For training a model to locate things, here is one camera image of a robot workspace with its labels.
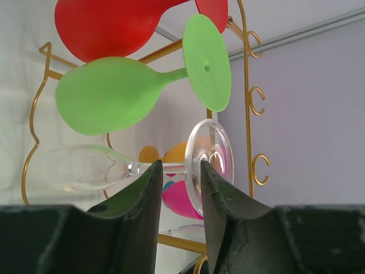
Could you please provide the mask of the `green plastic wine glass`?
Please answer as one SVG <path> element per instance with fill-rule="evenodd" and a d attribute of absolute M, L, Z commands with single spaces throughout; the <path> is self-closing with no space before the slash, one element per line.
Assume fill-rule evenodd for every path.
<path fill-rule="evenodd" d="M 207 16 L 189 18 L 182 53 L 184 67 L 170 72 L 124 57 L 100 58 L 68 71 L 55 89 L 60 116 L 83 135 L 119 131 L 144 119 L 162 89 L 184 78 L 206 108 L 223 111 L 232 88 L 229 57 L 220 32 Z"/>

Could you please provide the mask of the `clear wine glass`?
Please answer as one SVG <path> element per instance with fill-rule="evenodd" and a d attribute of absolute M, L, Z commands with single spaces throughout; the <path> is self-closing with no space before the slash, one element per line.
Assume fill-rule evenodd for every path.
<path fill-rule="evenodd" d="M 195 125 L 187 140 L 183 160 L 162 164 L 163 173 L 185 176 L 189 201 L 199 215 L 203 214 L 202 161 L 208 162 L 219 175 L 233 183 L 234 159 L 229 138 L 223 126 L 213 119 Z M 106 146 L 77 144 L 49 151 L 42 162 L 42 174 L 52 188 L 97 192 L 141 175 L 149 166 Z"/>
<path fill-rule="evenodd" d="M 186 232 L 186 233 L 196 233 L 204 230 L 204 226 L 202 224 L 190 224 L 183 225 L 181 227 L 172 228 L 168 230 L 168 233 L 178 233 L 178 232 Z"/>

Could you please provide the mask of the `magenta wine glass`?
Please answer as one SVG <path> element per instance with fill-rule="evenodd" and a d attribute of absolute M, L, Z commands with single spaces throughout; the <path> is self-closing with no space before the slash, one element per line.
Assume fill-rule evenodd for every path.
<path fill-rule="evenodd" d="M 215 145 L 198 159 L 206 160 L 224 179 L 233 182 L 233 156 L 229 149 Z M 203 220 L 200 173 L 201 167 L 200 171 L 192 169 L 185 180 L 175 182 L 163 191 L 162 199 L 166 207 L 180 216 Z"/>

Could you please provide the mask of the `cyan plastic wine glass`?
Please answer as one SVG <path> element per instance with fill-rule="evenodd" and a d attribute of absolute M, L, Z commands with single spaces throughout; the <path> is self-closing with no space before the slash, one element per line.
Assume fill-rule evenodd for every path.
<path fill-rule="evenodd" d="M 171 185 L 175 184 L 174 181 L 168 181 L 163 186 L 163 191 L 167 190 Z"/>

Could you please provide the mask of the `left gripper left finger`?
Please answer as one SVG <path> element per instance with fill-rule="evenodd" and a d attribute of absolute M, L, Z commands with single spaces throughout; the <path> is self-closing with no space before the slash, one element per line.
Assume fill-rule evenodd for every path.
<path fill-rule="evenodd" d="M 163 167 L 82 211 L 73 205 L 1 207 L 2 273 L 154 273 Z"/>

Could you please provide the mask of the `orange plastic wine glass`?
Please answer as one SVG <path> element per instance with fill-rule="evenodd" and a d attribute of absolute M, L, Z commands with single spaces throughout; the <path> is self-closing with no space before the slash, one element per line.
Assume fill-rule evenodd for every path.
<path fill-rule="evenodd" d="M 207 136 L 198 137 L 194 141 L 194 149 L 191 160 L 185 163 L 185 150 L 187 141 L 178 143 L 172 147 L 163 157 L 160 157 L 158 150 L 154 146 L 145 146 L 141 149 L 139 153 L 138 164 L 136 171 L 142 174 L 146 171 L 152 163 L 156 160 L 161 160 L 163 163 L 183 163 L 188 170 L 193 169 L 194 171 L 200 171 L 200 159 L 198 157 L 203 157 L 204 153 L 210 150 L 210 138 Z"/>

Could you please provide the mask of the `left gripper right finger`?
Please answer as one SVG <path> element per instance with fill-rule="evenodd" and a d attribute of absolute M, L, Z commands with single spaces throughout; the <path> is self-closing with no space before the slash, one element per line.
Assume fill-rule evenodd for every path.
<path fill-rule="evenodd" d="M 364 206 L 269 207 L 201 163 L 210 273 L 363 273 Z"/>

